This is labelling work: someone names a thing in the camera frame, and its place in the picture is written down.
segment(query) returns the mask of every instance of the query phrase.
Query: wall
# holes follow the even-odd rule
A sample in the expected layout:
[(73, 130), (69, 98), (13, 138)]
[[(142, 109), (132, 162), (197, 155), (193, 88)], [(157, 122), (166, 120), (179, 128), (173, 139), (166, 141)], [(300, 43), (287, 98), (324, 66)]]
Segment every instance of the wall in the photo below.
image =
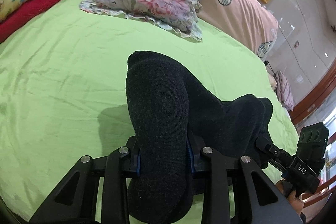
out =
[(324, 0), (271, 0), (267, 8), (279, 24), (267, 60), (274, 71), (284, 72), (297, 104), (336, 58), (336, 32), (328, 23)]

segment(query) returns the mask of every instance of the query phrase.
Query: red blanket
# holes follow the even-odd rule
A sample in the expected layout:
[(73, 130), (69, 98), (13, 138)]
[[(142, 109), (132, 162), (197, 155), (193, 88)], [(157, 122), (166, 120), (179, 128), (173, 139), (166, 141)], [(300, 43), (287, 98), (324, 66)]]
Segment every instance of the red blanket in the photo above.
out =
[(33, 17), (45, 12), (60, 0), (28, 0), (0, 23), (0, 43)]

